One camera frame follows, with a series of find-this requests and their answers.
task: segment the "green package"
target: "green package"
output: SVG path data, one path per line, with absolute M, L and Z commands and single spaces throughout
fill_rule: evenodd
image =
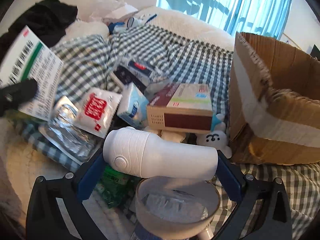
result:
M 126 195 L 126 185 L 130 177 L 130 175 L 115 171 L 107 165 L 95 189 L 109 208 L 116 207 L 121 203 Z

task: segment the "white plastic bottle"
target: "white plastic bottle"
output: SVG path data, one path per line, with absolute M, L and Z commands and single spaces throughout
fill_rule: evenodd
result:
M 141 178 L 210 180 L 218 164 L 218 154 L 213 147 L 169 142 L 132 127 L 108 134 L 103 158 L 114 170 Z

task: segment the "black cloth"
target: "black cloth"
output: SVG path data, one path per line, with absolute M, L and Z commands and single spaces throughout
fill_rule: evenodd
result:
M 65 29 L 76 20 L 78 8 L 59 0 L 43 0 L 25 11 L 0 37 L 0 62 L 14 39 L 27 25 L 49 48 L 66 35 Z

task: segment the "brown medicine box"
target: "brown medicine box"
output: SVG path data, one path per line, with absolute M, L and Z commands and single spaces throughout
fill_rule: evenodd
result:
M 205 84 L 170 83 L 147 105 L 149 126 L 160 130 L 208 133 L 212 114 Z
M 320 62 L 273 38 L 237 33 L 230 146 L 238 163 L 320 161 Z

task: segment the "metal screw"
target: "metal screw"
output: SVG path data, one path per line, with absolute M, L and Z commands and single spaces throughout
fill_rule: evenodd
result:
M 7 95 L 5 96 L 5 99 L 7 99 L 7 101 L 10 102 L 10 103 L 13 101 L 13 97 L 12 97 L 12 95 L 10 95 L 10 94 L 7 94 Z
M 253 180 L 253 179 L 254 179 L 254 176 L 253 176 L 252 174 L 248 173 L 248 174 L 245 175 L 245 178 L 246 178 L 247 180 Z
M 278 184 L 282 184 L 282 179 L 276 178 L 276 179 L 275 179 L 275 182 L 278 183 Z
M 36 182 L 41 182 L 41 181 L 43 181 L 43 179 L 44 179 L 44 176 L 39 176 L 39 177 L 36 179 Z
M 66 179 L 72 179 L 73 178 L 73 173 L 72 172 L 68 172 L 66 175 L 65 175 Z

